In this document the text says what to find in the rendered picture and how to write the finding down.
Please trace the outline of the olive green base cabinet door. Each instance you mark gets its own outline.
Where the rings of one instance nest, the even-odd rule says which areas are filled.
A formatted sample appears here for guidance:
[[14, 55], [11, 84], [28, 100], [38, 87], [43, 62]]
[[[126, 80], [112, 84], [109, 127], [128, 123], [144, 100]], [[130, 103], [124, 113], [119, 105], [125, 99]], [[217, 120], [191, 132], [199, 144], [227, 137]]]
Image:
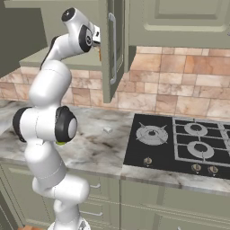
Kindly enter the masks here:
[[53, 201], [33, 191], [33, 175], [28, 167], [15, 164], [1, 164], [1, 167], [5, 185], [13, 194], [13, 201], [22, 214], [22, 222], [48, 229], [55, 220]]
[[230, 197], [149, 183], [120, 183], [122, 230], [230, 230]]

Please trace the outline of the olive green drawer front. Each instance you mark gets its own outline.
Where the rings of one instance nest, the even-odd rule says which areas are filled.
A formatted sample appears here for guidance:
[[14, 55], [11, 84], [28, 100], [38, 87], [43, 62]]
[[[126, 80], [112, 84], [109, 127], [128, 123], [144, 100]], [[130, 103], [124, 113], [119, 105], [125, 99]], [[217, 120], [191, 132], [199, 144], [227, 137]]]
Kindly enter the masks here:
[[79, 206], [80, 211], [100, 213], [101, 217], [82, 214], [91, 226], [102, 225], [119, 229], [119, 204], [108, 202], [84, 203]]
[[101, 184], [99, 189], [90, 188], [87, 201], [106, 201], [119, 204], [119, 180], [102, 176], [96, 172], [82, 172], [68, 169], [68, 173], [86, 179], [90, 185]]

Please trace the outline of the olive green wall cabinet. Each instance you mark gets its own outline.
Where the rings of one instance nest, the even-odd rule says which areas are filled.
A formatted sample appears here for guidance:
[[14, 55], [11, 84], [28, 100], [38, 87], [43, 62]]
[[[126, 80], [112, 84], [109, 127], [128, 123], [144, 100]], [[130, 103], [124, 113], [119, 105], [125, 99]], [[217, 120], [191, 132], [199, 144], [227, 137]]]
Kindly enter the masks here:
[[[61, 21], [62, 13], [70, 7], [80, 10], [91, 22], [100, 25], [99, 0], [6, 0], [5, 8], [16, 9], [40, 9], [43, 21], [46, 47], [36, 53], [22, 59], [21, 66], [39, 67], [42, 59], [49, 51], [49, 45], [53, 37], [67, 33], [67, 28]], [[99, 53], [91, 49], [88, 53], [69, 57], [63, 61], [70, 69], [97, 70], [101, 71], [102, 62], [99, 60]]]

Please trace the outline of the black gas hob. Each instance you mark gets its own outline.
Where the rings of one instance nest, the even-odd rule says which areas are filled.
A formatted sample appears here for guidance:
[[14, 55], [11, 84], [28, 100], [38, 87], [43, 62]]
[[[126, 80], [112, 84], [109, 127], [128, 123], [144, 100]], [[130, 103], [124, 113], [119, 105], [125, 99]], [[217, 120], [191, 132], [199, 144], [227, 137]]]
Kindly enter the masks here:
[[[150, 157], [152, 163], [144, 165]], [[124, 158], [125, 165], [230, 180], [230, 122], [137, 114]], [[199, 164], [199, 173], [191, 166]], [[208, 167], [214, 165], [213, 175]]]

